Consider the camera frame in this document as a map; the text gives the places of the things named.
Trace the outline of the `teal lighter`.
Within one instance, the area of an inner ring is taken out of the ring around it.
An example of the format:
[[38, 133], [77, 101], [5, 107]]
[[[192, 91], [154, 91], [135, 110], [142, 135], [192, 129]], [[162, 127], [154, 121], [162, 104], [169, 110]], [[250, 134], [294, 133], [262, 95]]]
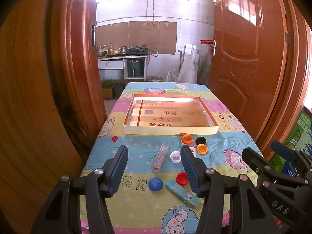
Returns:
[[200, 199], [196, 195], [187, 191], [174, 180], [168, 181], [166, 183], [166, 188], [191, 208], [196, 208], [200, 204]]

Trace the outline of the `cartoon sheep tablecloth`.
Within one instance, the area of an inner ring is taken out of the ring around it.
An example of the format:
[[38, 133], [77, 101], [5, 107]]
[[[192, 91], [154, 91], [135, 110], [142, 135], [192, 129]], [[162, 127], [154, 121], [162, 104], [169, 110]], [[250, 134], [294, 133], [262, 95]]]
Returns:
[[118, 192], [106, 204], [115, 233], [195, 233], [203, 200], [184, 186], [189, 201], [172, 193], [183, 172], [179, 135], [126, 135], [124, 120], [135, 95], [198, 96], [217, 121], [218, 132], [206, 135], [207, 152], [196, 154], [206, 166], [222, 175], [257, 175], [242, 159], [243, 149], [258, 150], [255, 142], [231, 111], [203, 85], [174, 82], [131, 82], [113, 106], [94, 143], [82, 174], [101, 168], [126, 146], [128, 162]]

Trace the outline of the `blue bottle cap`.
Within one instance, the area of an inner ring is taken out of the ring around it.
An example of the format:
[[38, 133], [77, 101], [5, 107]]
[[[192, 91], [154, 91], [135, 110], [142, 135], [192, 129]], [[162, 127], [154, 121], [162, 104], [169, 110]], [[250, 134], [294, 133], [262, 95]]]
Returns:
[[158, 177], [153, 177], [148, 182], [148, 187], [153, 192], [158, 192], [163, 188], [163, 181]]

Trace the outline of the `white bottle cap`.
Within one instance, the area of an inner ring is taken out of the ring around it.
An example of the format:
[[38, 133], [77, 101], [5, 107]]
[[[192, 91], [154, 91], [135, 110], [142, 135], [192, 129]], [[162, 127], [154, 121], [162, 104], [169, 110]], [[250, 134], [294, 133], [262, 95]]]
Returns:
[[173, 151], [170, 154], [170, 160], [175, 164], [180, 163], [181, 162], [180, 151]]

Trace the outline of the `green air fryer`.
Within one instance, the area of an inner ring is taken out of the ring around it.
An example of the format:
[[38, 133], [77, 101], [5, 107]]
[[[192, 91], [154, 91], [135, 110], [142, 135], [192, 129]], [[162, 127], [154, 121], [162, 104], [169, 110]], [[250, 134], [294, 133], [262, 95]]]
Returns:
[[141, 59], [128, 60], [128, 77], [142, 77], [143, 76], [143, 63]]

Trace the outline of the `white plastic sack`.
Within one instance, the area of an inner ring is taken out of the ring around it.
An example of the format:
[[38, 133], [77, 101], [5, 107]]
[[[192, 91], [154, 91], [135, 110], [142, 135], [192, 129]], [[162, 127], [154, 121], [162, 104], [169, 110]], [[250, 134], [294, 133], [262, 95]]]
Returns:
[[178, 82], [197, 84], [199, 53], [196, 45], [192, 45], [190, 54], [185, 54], [178, 76]]

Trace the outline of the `wooden door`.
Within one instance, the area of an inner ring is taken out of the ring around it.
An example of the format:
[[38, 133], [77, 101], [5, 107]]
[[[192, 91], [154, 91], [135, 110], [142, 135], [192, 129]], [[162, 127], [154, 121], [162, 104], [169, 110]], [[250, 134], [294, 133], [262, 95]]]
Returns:
[[287, 23], [283, 0], [213, 0], [215, 56], [208, 88], [257, 141], [280, 92]]

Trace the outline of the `red bottle cap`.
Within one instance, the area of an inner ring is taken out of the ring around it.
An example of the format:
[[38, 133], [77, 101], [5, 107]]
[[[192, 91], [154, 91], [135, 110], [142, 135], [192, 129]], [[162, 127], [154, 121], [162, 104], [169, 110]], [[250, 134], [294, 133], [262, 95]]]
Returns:
[[180, 172], [177, 174], [176, 178], [175, 178], [176, 182], [180, 185], [180, 186], [185, 186], [188, 184], [188, 178], [185, 172]]

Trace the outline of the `green cardboard box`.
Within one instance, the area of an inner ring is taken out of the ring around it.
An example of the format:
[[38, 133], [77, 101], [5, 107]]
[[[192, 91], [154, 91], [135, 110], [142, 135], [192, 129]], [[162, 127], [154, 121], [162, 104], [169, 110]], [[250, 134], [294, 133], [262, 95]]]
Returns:
[[[308, 156], [311, 156], [311, 110], [306, 107], [302, 109], [284, 145], [295, 151], [303, 150]], [[270, 160], [270, 163], [273, 164], [275, 171], [278, 173], [300, 177], [293, 164], [279, 155], [275, 154]]]

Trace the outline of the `black bottle cap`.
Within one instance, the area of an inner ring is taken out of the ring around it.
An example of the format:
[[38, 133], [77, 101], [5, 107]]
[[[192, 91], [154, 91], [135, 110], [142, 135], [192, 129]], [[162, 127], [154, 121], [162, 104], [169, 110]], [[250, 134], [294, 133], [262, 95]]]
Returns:
[[199, 144], [206, 144], [206, 138], [205, 137], [202, 137], [202, 136], [198, 136], [197, 138], [196, 138], [196, 144], [197, 145], [199, 145]]

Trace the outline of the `black gas stove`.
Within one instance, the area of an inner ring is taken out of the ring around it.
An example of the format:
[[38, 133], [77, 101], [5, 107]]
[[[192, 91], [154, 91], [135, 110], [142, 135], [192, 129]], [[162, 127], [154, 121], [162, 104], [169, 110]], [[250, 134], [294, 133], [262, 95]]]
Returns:
[[127, 49], [127, 55], [134, 56], [134, 55], [147, 55], [149, 49], [145, 45], [134, 45], [130, 46]]

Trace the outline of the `light orange bottle cap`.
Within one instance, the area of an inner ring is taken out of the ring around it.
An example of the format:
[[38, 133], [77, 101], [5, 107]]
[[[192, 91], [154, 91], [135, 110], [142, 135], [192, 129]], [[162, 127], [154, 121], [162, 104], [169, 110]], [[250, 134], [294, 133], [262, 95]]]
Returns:
[[196, 151], [200, 155], [205, 155], [208, 152], [208, 147], [205, 144], [198, 144], [196, 147]]

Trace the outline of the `white hello kitty lighter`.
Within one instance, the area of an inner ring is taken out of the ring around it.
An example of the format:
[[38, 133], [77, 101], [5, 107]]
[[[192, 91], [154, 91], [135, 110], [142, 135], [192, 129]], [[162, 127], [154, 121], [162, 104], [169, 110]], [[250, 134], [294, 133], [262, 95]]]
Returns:
[[196, 157], [196, 148], [190, 147], [190, 150], [191, 150], [192, 154], [194, 155], [194, 157]]

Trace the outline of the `white kitchen counter cabinet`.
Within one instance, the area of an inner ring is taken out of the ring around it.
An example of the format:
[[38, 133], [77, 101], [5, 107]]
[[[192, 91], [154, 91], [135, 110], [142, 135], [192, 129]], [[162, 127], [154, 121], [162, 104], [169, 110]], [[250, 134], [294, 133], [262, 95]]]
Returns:
[[[142, 64], [142, 75], [134, 77], [128, 75], [128, 62], [139, 60]], [[146, 67], [148, 63], [148, 56], [120, 56], [109, 58], [98, 58], [98, 70], [100, 80], [123, 80], [125, 85], [130, 82], [146, 82]]]

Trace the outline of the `orange-rimmed cardboard tray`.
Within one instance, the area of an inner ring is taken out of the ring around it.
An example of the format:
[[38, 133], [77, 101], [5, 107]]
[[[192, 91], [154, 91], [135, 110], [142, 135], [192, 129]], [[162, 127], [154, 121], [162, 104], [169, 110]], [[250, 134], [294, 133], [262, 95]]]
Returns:
[[124, 124], [131, 135], [215, 135], [219, 125], [203, 99], [184, 95], [134, 95]]

